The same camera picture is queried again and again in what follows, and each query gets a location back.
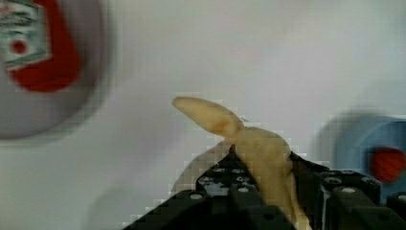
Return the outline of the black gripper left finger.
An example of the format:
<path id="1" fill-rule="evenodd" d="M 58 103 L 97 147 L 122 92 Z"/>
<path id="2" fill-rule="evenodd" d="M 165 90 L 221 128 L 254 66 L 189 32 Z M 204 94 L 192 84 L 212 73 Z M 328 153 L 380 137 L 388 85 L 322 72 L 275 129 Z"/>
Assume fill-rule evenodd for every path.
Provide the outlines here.
<path id="1" fill-rule="evenodd" d="M 280 208 L 266 204 L 234 148 L 183 190 L 123 230 L 294 230 Z"/>

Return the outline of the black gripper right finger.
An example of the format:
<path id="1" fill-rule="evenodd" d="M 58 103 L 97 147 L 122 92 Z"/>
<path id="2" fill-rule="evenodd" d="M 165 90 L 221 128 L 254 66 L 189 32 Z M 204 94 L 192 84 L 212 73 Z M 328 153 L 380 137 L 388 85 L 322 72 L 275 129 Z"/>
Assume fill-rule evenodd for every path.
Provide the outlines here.
<path id="1" fill-rule="evenodd" d="M 381 201 L 379 183 L 360 172 L 331 170 L 290 154 L 300 206 L 312 230 L 406 230 L 405 203 Z"/>

